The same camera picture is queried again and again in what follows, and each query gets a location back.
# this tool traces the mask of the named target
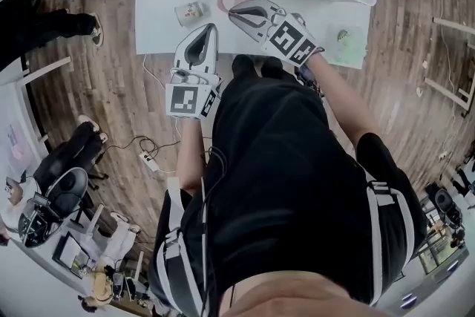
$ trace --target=wall outlet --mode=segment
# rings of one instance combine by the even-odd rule
[[[143,151],[139,154],[140,159],[150,168],[151,171],[158,171],[158,164],[154,158],[147,152]]]

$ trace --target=wooden floor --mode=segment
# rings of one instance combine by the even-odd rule
[[[443,0],[442,16],[475,27],[474,4],[475,0]],[[108,133],[111,144],[124,146],[137,135],[146,135],[159,145],[179,139],[174,123],[165,115],[163,89],[144,72],[144,57],[135,54],[134,6],[134,0],[44,0],[43,11],[67,7],[72,13],[98,13],[105,31],[101,48],[95,48],[89,38],[78,36],[51,42],[28,56],[32,69],[65,56],[73,60],[69,66],[33,83],[41,122],[52,146],[69,138],[79,114],[96,120]],[[384,141],[421,196],[424,185],[438,179],[444,169],[443,181],[447,182],[452,168],[461,163],[475,138],[475,110],[463,119],[460,107],[453,110],[451,101],[423,83],[428,76],[451,88],[450,57],[455,87],[468,90],[470,86],[469,61],[475,52],[466,48],[464,33],[444,27],[447,54],[442,29],[431,22],[433,16],[441,15],[442,8],[441,0],[378,0],[372,12],[363,70],[339,68],[369,103],[384,132]],[[166,30],[158,25],[157,35],[160,33]],[[172,57],[151,55],[145,64],[166,82]],[[230,59],[224,58],[218,69],[221,76],[229,79]],[[425,60],[429,64],[427,70],[422,67]],[[420,98],[417,87],[423,90]],[[209,120],[205,127],[209,137],[211,123]],[[350,151],[349,142],[333,119],[332,128]],[[160,149],[160,168],[174,170],[177,151],[178,146]],[[444,151],[448,153],[447,168],[447,160],[439,160]],[[138,160],[139,153],[137,142],[127,149],[110,149],[99,165],[110,180],[101,183],[92,197],[96,203],[104,203],[108,212],[123,213],[141,225],[143,233],[138,240],[152,242],[166,190],[166,174],[152,174]],[[106,214],[103,223],[114,227]],[[146,258],[152,247],[139,245]]]

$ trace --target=desk leg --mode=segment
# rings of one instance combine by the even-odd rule
[[[53,71],[54,69],[57,69],[60,66],[66,65],[70,62],[71,62],[70,57],[66,57],[65,59],[60,59],[59,61],[56,61],[53,64],[45,66],[44,68],[41,68],[41,69],[33,72],[32,74],[30,74],[30,75],[28,75],[24,78],[21,78],[17,83],[20,86],[25,86],[27,83],[30,83],[30,82],[34,81],[35,79],[45,75],[46,73],[49,73],[50,71]]]
[[[432,79],[424,78],[424,82],[430,87],[436,89],[439,93],[445,95],[447,98],[453,100],[457,105],[463,107],[466,111],[470,109],[470,104],[467,104],[467,102],[461,100],[457,95],[451,93],[449,90],[434,82]]]
[[[475,29],[467,27],[465,25],[461,25],[461,24],[456,23],[456,22],[449,22],[448,20],[439,19],[439,18],[436,18],[436,17],[434,17],[432,20],[435,24],[444,25],[446,27],[451,27],[451,28],[454,28],[454,29],[457,29],[457,30],[461,30],[462,32],[469,33],[471,35],[475,35]]]

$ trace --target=strap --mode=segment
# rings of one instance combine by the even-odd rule
[[[406,197],[399,191],[391,189],[391,193],[397,196],[399,208],[401,209],[402,219],[404,220],[404,227],[406,229],[406,261],[404,266],[409,263],[413,256],[414,244],[415,244],[415,232],[413,217],[410,213],[409,206],[407,205]]]
[[[165,296],[167,300],[170,302],[172,307],[178,312],[182,312],[181,309],[178,307],[177,303],[175,302],[173,295],[171,294],[170,290],[170,281],[168,280],[168,275],[166,273],[166,267],[165,267],[165,258],[163,254],[163,249],[165,246],[165,242],[162,242],[160,244],[160,248],[157,253],[157,270],[158,270],[158,278],[160,280],[160,283],[162,284],[163,292],[165,293]]]
[[[186,282],[189,288],[189,293],[177,294],[177,300],[180,301],[180,303],[182,301],[187,301],[188,305],[194,305],[194,308],[196,309],[196,314],[198,316],[200,315],[201,309],[203,307],[203,301],[201,300],[200,290],[198,289],[196,279],[194,278],[193,269],[191,268],[191,263],[186,250],[185,240],[183,239],[183,233],[180,231],[181,219],[185,210],[181,202],[181,188],[178,177],[168,178],[168,193],[170,195],[171,200],[170,215],[168,219],[168,227],[170,229],[170,232],[166,235],[165,241],[160,245],[160,249],[157,253],[158,275],[166,298],[170,301],[170,304],[176,310],[183,313],[183,310],[178,307],[177,302],[175,301],[172,295],[170,279],[168,278],[168,274],[166,271],[166,261],[180,257],[180,262],[181,265],[183,265]],[[173,277],[172,274],[171,279],[175,287],[177,281],[176,276]],[[181,282],[179,282],[180,286],[186,287],[186,285],[181,284]]]
[[[370,187],[367,188],[366,193],[370,205],[371,238],[373,242],[373,300],[371,305],[374,305],[381,297],[383,289],[383,255],[378,200]]]
[[[188,280],[191,296],[193,297],[197,315],[200,315],[201,309],[203,308],[203,301],[201,300],[200,290],[198,289],[196,279],[194,278],[193,269],[191,268],[191,263],[186,251],[185,240],[183,239],[183,233],[178,235],[178,244],[180,245],[180,256],[183,260],[183,266],[185,267],[186,278]]]
[[[181,218],[185,213],[183,204],[181,203],[181,188],[178,177],[169,177],[168,194],[170,195],[170,218],[168,219],[168,228],[171,232],[180,228]]]

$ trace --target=small cup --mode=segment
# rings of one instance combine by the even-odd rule
[[[203,16],[203,5],[194,1],[192,3],[180,5],[175,7],[178,22],[182,27],[193,24]]]

